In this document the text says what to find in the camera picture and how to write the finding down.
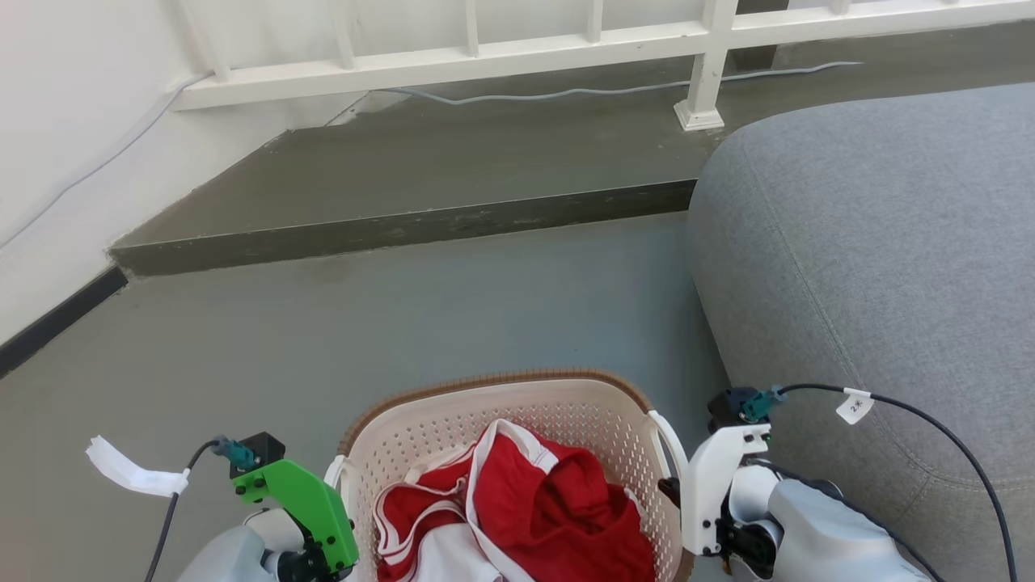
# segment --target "white plastic basket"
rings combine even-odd
[[[658,582],[689,578],[693,556],[682,548],[679,511],[657,489],[658,479],[670,476],[661,439],[682,453],[672,428],[639,389],[619,378],[553,370],[409,392],[375,405],[353,424],[326,476],[355,522],[360,557],[350,580],[377,580],[372,507],[381,490],[428,457],[469,446],[496,418],[591,450],[609,481],[631,489],[643,505],[642,528],[654,546]]]

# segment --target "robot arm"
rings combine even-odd
[[[359,550],[342,498],[320,477],[284,458],[285,446],[260,433],[220,437],[213,453],[230,460],[234,492],[245,503],[276,499],[273,510],[208,543],[180,582],[337,582]]]
[[[928,580],[886,530],[838,500],[835,488],[824,492],[766,466],[742,465],[745,456],[768,450],[769,428],[718,429],[681,471],[687,483],[673,500],[687,550],[727,560],[736,582]]]

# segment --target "sofa seam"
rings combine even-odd
[[[791,243],[788,241],[787,235],[783,233],[783,229],[779,221],[776,220],[776,211],[769,200],[769,196],[766,193],[766,188],[762,185],[762,181],[759,179],[758,172],[755,170],[755,165],[751,162],[751,156],[748,154],[747,149],[744,147],[743,143],[738,143],[737,146],[739,147],[740,153],[743,156],[745,164],[747,165],[747,170],[750,173],[751,181],[755,183],[756,190],[762,195],[762,200],[766,205],[766,213],[769,216],[769,221],[776,229],[776,233],[779,235],[780,242],[782,243],[785,251],[787,251],[788,256],[791,258],[791,262],[794,265],[795,272],[798,275],[797,279],[801,283],[801,286],[805,291],[806,297],[808,297],[808,301],[810,307],[812,308],[812,312],[817,315],[817,317],[820,318],[820,321],[823,324],[823,330],[826,336],[827,345],[834,349],[834,353],[838,356],[838,363],[840,365],[840,368],[846,373],[846,375],[848,375],[849,379],[854,380],[860,389],[865,390],[866,388],[865,382],[862,381],[862,378],[859,376],[859,373],[855,368],[855,363],[852,361],[852,358],[848,355],[848,350],[845,348],[844,344],[840,342],[840,339],[837,337],[836,330],[833,327],[833,323],[830,321],[829,315],[827,314],[823,305],[820,303],[819,299],[816,297],[816,293],[815,291],[812,291],[812,288],[808,283],[808,279],[805,277],[805,273],[801,268],[801,263],[798,261],[797,255],[794,254],[794,250],[791,248]],[[941,473],[934,467],[928,466],[922,460],[920,460],[920,458],[915,453],[913,453],[904,442],[901,442],[901,439],[898,438],[898,435],[896,435],[894,430],[892,430],[891,427],[887,424],[883,415],[880,413],[879,409],[875,407],[873,409],[873,413],[875,415],[874,421],[877,425],[878,434],[881,434],[881,437],[885,440],[885,442],[891,445],[892,448],[898,448],[901,453],[905,453],[906,456],[913,461],[908,465],[914,471],[928,474],[930,476],[937,477],[942,481],[959,482],[960,485],[981,483],[980,481],[968,479],[962,476]],[[992,483],[997,484],[997,483],[1025,482],[1033,478],[1035,478],[1035,475],[1023,476],[1023,477],[1008,477],[1005,479],[992,481]]]
[[[960,484],[949,483],[946,482],[945,479],[941,479],[938,477],[935,477],[935,483],[940,487],[944,487],[946,489],[954,489],[956,491],[966,491],[968,493],[987,493],[987,490],[984,487],[981,488],[964,487]],[[1029,483],[1027,485],[1022,485],[1019,487],[996,487],[994,489],[996,490],[996,493],[1004,493],[1007,491],[1024,491],[1026,489],[1035,489],[1035,483]]]
[[[808,281],[805,279],[805,274],[802,272],[801,264],[798,261],[798,257],[794,254],[794,250],[791,249],[791,243],[788,242],[787,235],[783,233],[783,228],[780,226],[779,221],[776,220],[776,210],[772,207],[772,204],[769,201],[769,196],[766,194],[766,188],[763,187],[762,181],[759,179],[758,172],[755,170],[755,164],[751,162],[751,156],[747,153],[747,149],[744,147],[743,143],[738,143],[737,145],[740,148],[740,153],[744,158],[744,163],[747,165],[747,170],[750,173],[751,181],[755,182],[756,190],[759,192],[759,194],[762,195],[762,201],[766,205],[766,214],[769,216],[769,222],[776,230],[776,234],[779,236],[780,243],[782,244],[783,250],[787,252],[788,257],[791,258],[791,263],[794,265],[794,270],[798,275],[796,279],[801,284],[801,287],[805,292],[805,296],[808,298],[808,304],[809,307],[812,308],[814,315],[816,315],[816,317],[820,320],[820,323],[823,325],[824,339],[827,342],[827,346],[833,349],[834,354],[838,356],[837,363],[840,365],[841,371],[845,372],[845,374],[849,377],[849,379],[851,380],[853,377],[855,377],[856,381],[858,381],[858,375],[854,373],[855,367],[854,366],[851,367],[852,368],[851,371],[848,368],[846,368],[846,358],[841,353],[839,346],[834,342],[834,339],[830,330],[829,319],[826,317],[826,313],[819,305],[819,301],[816,299],[815,293],[808,286]]]
[[[923,499],[930,491],[930,487],[935,484],[935,477],[933,475],[924,475],[923,481],[920,483],[922,485],[920,491],[913,495],[913,498],[906,504],[906,508],[903,510],[901,515],[899,515],[898,518],[892,522],[892,525],[897,527],[898,524],[906,521],[906,518],[909,517],[914,507],[919,506],[920,503],[923,502]]]

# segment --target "gray cable on floor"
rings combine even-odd
[[[100,165],[97,166],[96,168],[94,168],[93,170],[90,170],[89,172],[83,174],[82,176],[80,176],[79,178],[77,178],[76,180],[73,180],[70,184],[64,186],[63,188],[61,188],[59,191],[57,191],[55,194],[53,194],[47,200],[47,202],[43,203],[43,206],[39,210],[33,212],[26,220],[22,221],[21,225],[18,225],[14,228],[12,228],[9,231],[9,234],[4,234],[2,237],[0,237],[0,249],[3,249],[4,246],[6,246],[8,242],[10,242],[11,240],[14,240],[14,238],[17,238],[23,232],[25,232],[26,229],[28,229],[29,227],[31,227],[33,225],[33,223],[35,223],[37,220],[39,220],[39,216],[42,216],[45,212],[47,212],[55,204],[57,204],[58,200],[61,200],[61,197],[64,196],[66,192],[68,192],[69,190],[78,186],[84,180],[86,180],[90,176],[92,176],[92,175],[96,174],[97,172],[99,172],[100,170],[102,170],[106,166],[108,166],[109,164],[111,164],[112,162],[114,162],[116,157],[122,155],[122,152],[124,152],[125,150],[129,149],[129,146],[131,146],[135,143],[137,143],[138,140],[140,140],[142,137],[144,137],[144,134],[146,134],[148,132],[148,129],[150,129],[151,127],[153,127],[154,124],[158,122],[158,119],[160,119],[161,116],[165,115],[165,113],[167,111],[169,111],[169,108],[172,107],[173,101],[176,100],[176,97],[180,96],[180,93],[183,92],[183,89],[186,89],[187,87],[189,87],[190,85],[194,85],[195,83],[201,81],[202,79],[207,79],[207,78],[209,78],[211,76],[212,76],[211,72],[207,72],[207,74],[203,74],[203,75],[196,75],[196,76],[191,77],[190,79],[187,79],[183,83],[180,83],[179,86],[177,86],[176,89],[173,91],[172,96],[170,96],[169,99],[166,100],[166,104],[161,107],[161,109],[158,111],[158,113],[154,114],[151,117],[151,119],[149,119],[147,121],[147,124],[140,132],[137,132],[137,134],[135,134],[134,137],[130,138],[129,141],[126,142],[125,145],[123,145],[121,148],[119,148],[119,150],[116,151],[115,153],[113,153],[112,155],[108,156],[108,158],[106,158],[103,162],[101,162]]]
[[[819,66],[814,66],[810,68],[757,70],[755,72],[744,72],[742,75],[731,75],[729,77],[723,77],[722,81],[743,81],[744,79],[756,79],[759,77],[775,77],[778,75],[803,75],[807,72],[816,72],[819,70],[823,70],[825,68],[830,68],[834,66],[845,66],[850,64],[862,64],[862,63],[851,62],[851,61],[836,61],[836,62],[821,64]],[[629,93],[641,93],[643,91],[654,91],[656,89],[668,89],[670,87],[685,87],[688,86],[689,84],[690,84],[689,81],[676,81],[675,83],[662,83],[661,85],[647,85],[644,87],[632,87],[630,89],[568,89],[566,91],[560,91],[557,93],[546,93],[543,95],[479,95],[477,97],[468,97],[466,99],[450,99],[447,97],[427,93],[419,89],[408,89],[404,87],[395,89],[380,89],[380,90],[388,91],[390,93],[403,93],[406,95],[423,97],[425,99],[432,99],[445,105],[460,106],[460,105],[476,104],[479,101],[541,101],[544,99],[556,99],[557,97],[574,95],[576,93],[585,93],[588,95],[627,95]]]
[[[844,65],[849,65],[849,64],[862,64],[862,63],[860,63],[860,62],[849,62],[849,61],[836,61],[836,62],[829,62],[829,63],[826,63],[826,64],[821,64],[819,66],[814,66],[811,68],[789,68],[789,69],[783,69],[783,70],[758,70],[758,71],[755,71],[755,72],[745,72],[745,74],[742,74],[742,75],[732,75],[730,77],[723,77],[722,81],[742,81],[744,79],[755,79],[755,78],[758,78],[758,77],[774,77],[774,76],[777,76],[777,75],[802,75],[802,74],[807,74],[807,72],[816,72],[818,70],[823,70],[825,68],[830,68],[832,66],[844,66]],[[4,246],[7,245],[8,242],[10,242],[11,240],[14,240],[14,238],[17,238],[19,235],[21,235],[23,232],[25,232],[29,227],[31,227],[36,221],[38,221],[39,217],[42,216],[45,212],[47,212],[55,204],[57,204],[58,200],[61,200],[61,197],[64,196],[65,193],[67,193],[71,188],[76,187],[77,185],[79,185],[80,183],[82,183],[84,180],[86,180],[90,176],[92,176],[92,175],[96,174],[97,172],[99,172],[100,170],[102,170],[106,166],[108,166],[109,164],[111,164],[112,162],[114,162],[116,157],[118,157],[119,155],[122,155],[122,152],[124,152],[125,150],[129,149],[129,146],[134,145],[135,143],[137,143],[138,140],[140,140],[142,137],[144,137],[144,134],[146,134],[148,132],[148,129],[150,129],[151,127],[153,127],[154,124],[158,122],[158,119],[160,119],[161,116],[165,115],[165,113],[167,111],[169,111],[169,108],[172,107],[173,101],[175,101],[176,98],[180,96],[180,93],[182,93],[184,89],[186,89],[187,87],[189,87],[189,86],[194,85],[195,83],[201,81],[202,79],[207,79],[207,78],[209,78],[211,76],[212,76],[211,72],[206,72],[206,74],[202,74],[202,75],[196,75],[196,76],[191,77],[190,79],[187,79],[183,83],[180,83],[180,85],[176,87],[176,89],[173,91],[172,95],[166,101],[165,106],[162,106],[162,108],[158,111],[158,113],[156,113],[154,116],[152,116],[151,119],[149,119],[147,121],[147,124],[144,125],[144,128],[141,129],[140,132],[138,132],[136,135],[134,135],[134,137],[130,138],[130,140],[128,142],[126,142],[126,144],[124,146],[122,146],[121,148],[119,148],[118,151],[116,151],[115,153],[113,153],[112,155],[110,155],[107,159],[105,159],[99,166],[97,166],[93,170],[90,170],[89,172],[83,174],[80,178],[78,178],[75,181],[72,181],[70,184],[64,186],[63,188],[61,188],[59,191],[57,191],[56,194],[54,194],[53,196],[51,196],[47,200],[47,202],[43,203],[43,206],[39,210],[33,212],[30,216],[28,216],[26,220],[24,220],[20,226],[16,226],[14,228],[12,228],[9,231],[9,234],[4,234],[3,236],[0,236],[0,251],[2,251],[4,249]],[[433,100],[436,100],[436,101],[439,101],[439,103],[442,103],[442,104],[446,104],[446,105],[459,106],[459,105],[467,105],[467,104],[473,104],[473,103],[478,103],[478,101],[538,101],[538,100],[543,100],[543,99],[553,99],[553,98],[557,98],[557,97],[563,97],[565,95],[573,95],[575,93],[587,93],[587,94],[590,94],[590,95],[624,95],[624,94],[628,94],[628,93],[639,93],[641,91],[653,91],[655,89],[668,89],[669,87],[682,87],[682,86],[686,86],[686,85],[689,85],[689,84],[690,84],[689,81],[678,81],[676,83],[664,83],[662,85],[648,85],[646,87],[632,87],[631,89],[611,89],[611,90],[608,90],[608,89],[568,89],[567,91],[561,91],[559,93],[549,93],[549,94],[545,94],[545,95],[481,95],[481,96],[478,96],[478,97],[468,97],[466,99],[449,99],[449,98],[446,98],[446,97],[440,97],[439,95],[433,95],[432,93],[425,93],[424,91],[421,91],[421,90],[418,90],[418,89],[396,88],[396,89],[380,89],[380,90],[382,90],[382,91],[388,91],[388,92],[392,92],[392,93],[404,93],[404,94],[407,94],[407,95],[414,95],[414,96],[418,96],[418,97],[424,97],[426,99],[433,99]]]

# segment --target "white railing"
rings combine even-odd
[[[348,0],[327,0],[338,59],[231,69],[214,23],[201,17],[198,3],[208,0],[183,1],[214,76],[184,90],[179,110],[697,55],[689,93],[675,107],[685,129],[722,125],[715,98],[732,49],[1035,18],[1035,0],[830,0],[826,7],[750,14],[736,13],[737,0],[705,0],[700,21],[603,30],[607,0],[586,0],[582,34],[482,43],[477,0],[465,0],[466,46],[357,56]]]

